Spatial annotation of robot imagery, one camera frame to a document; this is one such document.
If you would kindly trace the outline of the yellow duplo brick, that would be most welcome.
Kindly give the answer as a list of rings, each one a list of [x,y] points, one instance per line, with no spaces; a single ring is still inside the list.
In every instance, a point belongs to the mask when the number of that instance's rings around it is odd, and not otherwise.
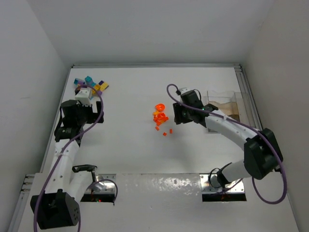
[[[102,84],[102,85],[95,84],[93,87],[96,91],[104,91],[105,89],[107,89],[109,87],[109,85],[108,85],[108,83],[104,82],[104,84]]]

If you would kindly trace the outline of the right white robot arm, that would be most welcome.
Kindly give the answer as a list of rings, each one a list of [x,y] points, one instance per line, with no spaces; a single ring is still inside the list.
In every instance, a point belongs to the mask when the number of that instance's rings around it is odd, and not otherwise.
[[[257,130],[234,120],[213,104],[204,105],[195,90],[176,90],[179,101],[173,104],[177,125],[195,122],[214,130],[238,145],[243,159],[220,168],[211,182],[217,188],[243,178],[261,180],[275,168],[281,167],[283,156],[273,131]]]

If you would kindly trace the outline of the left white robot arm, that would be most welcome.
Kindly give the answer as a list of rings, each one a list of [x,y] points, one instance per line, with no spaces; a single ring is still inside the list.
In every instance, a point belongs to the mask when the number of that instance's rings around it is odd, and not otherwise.
[[[64,101],[60,105],[59,119],[54,131],[55,150],[51,168],[38,195],[31,198],[34,231],[80,225],[79,203],[88,186],[95,182],[95,165],[77,165],[74,159],[83,135],[103,123],[103,101],[92,104],[80,100]]]

